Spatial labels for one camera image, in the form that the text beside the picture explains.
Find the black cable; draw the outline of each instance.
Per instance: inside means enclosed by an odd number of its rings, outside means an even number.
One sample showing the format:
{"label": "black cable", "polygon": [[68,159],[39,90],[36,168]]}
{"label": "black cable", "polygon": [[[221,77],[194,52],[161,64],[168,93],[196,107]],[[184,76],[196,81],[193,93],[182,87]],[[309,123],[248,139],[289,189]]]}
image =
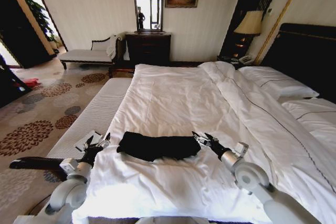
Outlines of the black cable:
{"label": "black cable", "polygon": [[30,211],[29,211],[29,213],[27,214],[27,215],[30,215],[31,214],[31,212],[33,212],[33,210],[38,206],[38,205],[40,205],[44,200],[46,200],[48,197],[50,197],[51,196],[51,194],[49,194],[47,197],[45,197],[44,199],[42,199],[39,203],[37,203]]}

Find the headboard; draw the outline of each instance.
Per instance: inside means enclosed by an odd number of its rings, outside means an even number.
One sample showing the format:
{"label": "headboard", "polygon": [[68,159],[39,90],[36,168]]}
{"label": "headboard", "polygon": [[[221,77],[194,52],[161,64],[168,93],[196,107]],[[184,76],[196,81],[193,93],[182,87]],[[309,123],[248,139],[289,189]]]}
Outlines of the headboard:
{"label": "headboard", "polygon": [[284,23],[261,66],[272,67],[336,103],[336,27]]}

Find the wooden dresser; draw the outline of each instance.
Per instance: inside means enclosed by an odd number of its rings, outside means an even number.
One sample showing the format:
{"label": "wooden dresser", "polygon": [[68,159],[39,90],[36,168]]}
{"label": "wooden dresser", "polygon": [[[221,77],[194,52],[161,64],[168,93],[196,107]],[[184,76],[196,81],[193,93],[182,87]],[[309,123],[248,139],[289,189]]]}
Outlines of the wooden dresser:
{"label": "wooden dresser", "polygon": [[126,40],[133,64],[169,65],[171,34],[134,32],[126,34]]}

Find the chaise lounge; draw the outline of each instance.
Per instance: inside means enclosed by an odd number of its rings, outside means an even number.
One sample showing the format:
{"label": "chaise lounge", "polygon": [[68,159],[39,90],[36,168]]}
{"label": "chaise lounge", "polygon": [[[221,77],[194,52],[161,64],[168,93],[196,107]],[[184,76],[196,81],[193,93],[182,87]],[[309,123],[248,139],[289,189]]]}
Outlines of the chaise lounge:
{"label": "chaise lounge", "polygon": [[119,59],[123,59],[125,51],[125,33],[120,33],[104,40],[93,40],[90,50],[74,49],[58,58],[64,69],[67,69],[67,62],[114,65]]}

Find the white bed sheet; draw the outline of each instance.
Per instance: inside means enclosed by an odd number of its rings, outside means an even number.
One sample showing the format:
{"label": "white bed sheet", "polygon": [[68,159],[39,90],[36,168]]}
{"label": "white bed sheet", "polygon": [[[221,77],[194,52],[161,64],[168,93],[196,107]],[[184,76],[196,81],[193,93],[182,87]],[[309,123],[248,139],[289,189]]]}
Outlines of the white bed sheet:
{"label": "white bed sheet", "polygon": [[207,132],[230,148],[244,141],[250,145],[245,159],[260,165],[278,189],[323,223],[336,221],[335,158],[321,156],[323,148],[312,136],[231,65],[208,62],[198,68],[136,67],[108,129],[111,145],[97,155],[87,199],[74,211],[74,223],[87,216],[270,222],[258,200],[235,186],[209,148],[183,161],[150,163],[116,152],[125,131],[149,136]]}

